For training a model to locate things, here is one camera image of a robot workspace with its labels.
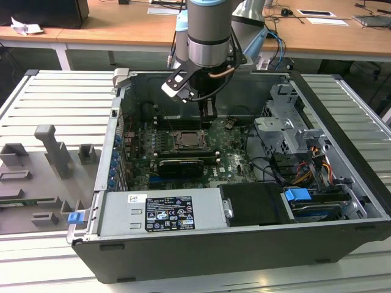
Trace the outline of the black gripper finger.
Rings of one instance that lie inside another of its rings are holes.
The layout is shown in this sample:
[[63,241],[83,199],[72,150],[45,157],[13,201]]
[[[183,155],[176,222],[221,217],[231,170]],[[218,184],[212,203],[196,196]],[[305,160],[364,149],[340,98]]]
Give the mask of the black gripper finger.
[[210,129],[217,119],[216,98],[211,97],[198,102],[202,129]]

